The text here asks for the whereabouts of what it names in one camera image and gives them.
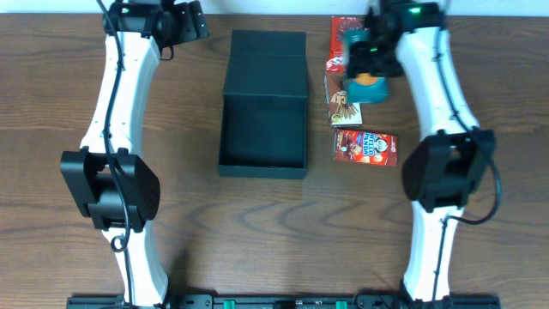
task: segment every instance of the snack package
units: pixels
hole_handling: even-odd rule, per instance
[[[326,73],[324,86],[328,102],[329,125],[332,127],[357,126],[362,124],[359,104],[349,104],[347,91],[343,89],[344,73]]]
[[[329,40],[326,72],[345,72],[345,64],[343,63],[345,32],[362,28],[362,22],[354,17],[332,17],[332,33]]]
[[[395,166],[397,137],[356,130],[335,132],[335,159],[366,164]]]

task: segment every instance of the green connector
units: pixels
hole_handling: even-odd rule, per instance
[[[346,301],[336,301],[335,302],[335,309],[347,309],[347,302]]]
[[[237,303],[234,300],[225,300],[223,302],[223,309],[235,309],[236,306],[237,306]]]

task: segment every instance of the blue object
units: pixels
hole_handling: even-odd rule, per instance
[[[365,41],[370,38],[369,30],[348,30],[345,32],[344,40],[346,55],[352,44]],[[377,48],[372,48],[371,52],[376,52]],[[347,91],[348,103],[381,103],[389,95],[389,88],[385,77],[378,77],[377,82],[372,85],[362,85],[355,79],[347,79],[344,82]]]

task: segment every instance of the box lid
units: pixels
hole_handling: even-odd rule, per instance
[[[232,31],[224,95],[306,98],[305,33]]]

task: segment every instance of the cartoon character illustration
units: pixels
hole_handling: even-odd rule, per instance
[[[380,154],[374,155],[374,162],[381,162],[383,161],[383,157]]]
[[[352,143],[351,144],[351,152],[353,153],[353,155],[360,155],[360,152],[362,151],[362,147],[360,147],[359,145],[355,144],[355,143]]]
[[[382,152],[387,151],[387,148],[389,147],[387,142],[385,142],[385,140],[383,140],[381,137],[378,137],[376,139],[375,145],[376,145],[376,152],[378,154],[381,154]]]

